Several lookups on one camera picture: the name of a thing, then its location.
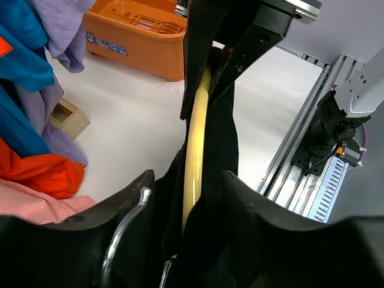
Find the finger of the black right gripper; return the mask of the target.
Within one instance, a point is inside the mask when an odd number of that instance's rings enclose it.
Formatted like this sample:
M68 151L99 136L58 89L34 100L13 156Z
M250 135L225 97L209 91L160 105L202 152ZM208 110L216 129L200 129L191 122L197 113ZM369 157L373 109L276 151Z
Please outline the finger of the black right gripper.
M226 1L191 1L188 6L184 48L184 96L180 118L190 114L197 87L219 28L227 14Z
M226 46L224 60L214 73L210 86L209 106L213 106L251 64L285 37L285 20L279 17L254 20L236 44Z

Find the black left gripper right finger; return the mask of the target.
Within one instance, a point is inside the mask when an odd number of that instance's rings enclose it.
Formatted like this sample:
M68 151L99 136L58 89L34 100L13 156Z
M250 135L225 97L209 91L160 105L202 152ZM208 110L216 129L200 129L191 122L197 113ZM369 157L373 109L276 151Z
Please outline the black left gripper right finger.
M382 287L383 218L323 224L222 175L239 287Z

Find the yellow hanger with metal hook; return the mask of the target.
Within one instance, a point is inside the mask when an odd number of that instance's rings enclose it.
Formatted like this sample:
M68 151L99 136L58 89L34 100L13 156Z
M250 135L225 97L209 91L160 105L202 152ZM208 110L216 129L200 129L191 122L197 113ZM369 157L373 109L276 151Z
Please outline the yellow hanger with metal hook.
M192 208L200 199L202 192L203 151L210 81L211 71L209 68L205 68L199 87L195 94L190 128L188 131L182 206L183 229L186 226L188 216ZM101 287L108 287L110 284L112 263L116 258L116 254L120 244L122 243L124 233L127 231L129 226L133 224L134 220L138 219L143 211L145 211L145 209L149 206L151 193L152 191L148 187L141 188L138 204L130 212L128 212L122 218L122 221L117 225L110 244L106 250L106 255L101 267Z

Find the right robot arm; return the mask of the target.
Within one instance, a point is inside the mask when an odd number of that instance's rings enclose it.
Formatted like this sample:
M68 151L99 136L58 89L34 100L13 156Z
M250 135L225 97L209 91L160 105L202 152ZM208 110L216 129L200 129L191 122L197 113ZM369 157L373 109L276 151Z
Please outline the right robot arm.
M286 36L293 20L314 22L319 1L190 1L184 37L185 92L181 118L191 115L205 70L209 104ZM319 119L306 135L312 155L332 151L350 139L383 102L383 52L351 79L327 93L317 106Z

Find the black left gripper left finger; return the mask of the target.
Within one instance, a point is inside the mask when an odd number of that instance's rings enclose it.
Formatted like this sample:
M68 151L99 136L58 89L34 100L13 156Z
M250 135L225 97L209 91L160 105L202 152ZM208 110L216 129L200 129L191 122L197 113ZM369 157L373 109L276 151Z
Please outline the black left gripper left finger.
M2 287L139 287L154 173L58 224L1 217Z

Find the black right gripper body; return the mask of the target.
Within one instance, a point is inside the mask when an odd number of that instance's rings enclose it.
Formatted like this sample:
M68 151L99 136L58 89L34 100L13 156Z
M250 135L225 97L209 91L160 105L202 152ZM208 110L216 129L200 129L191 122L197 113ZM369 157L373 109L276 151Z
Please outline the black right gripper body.
M285 37L295 17L286 1L186 1L186 39Z

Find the black t shirt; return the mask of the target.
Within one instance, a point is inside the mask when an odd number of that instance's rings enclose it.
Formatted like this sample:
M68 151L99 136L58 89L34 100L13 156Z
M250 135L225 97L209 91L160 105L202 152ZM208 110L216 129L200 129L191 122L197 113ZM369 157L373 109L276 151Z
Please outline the black t shirt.
M233 118L235 86L230 85L206 116L202 193L182 231L186 144L166 174L155 182L155 205L142 287L158 287L163 264L176 261L170 287L237 287L224 210L221 176L238 173L238 134Z

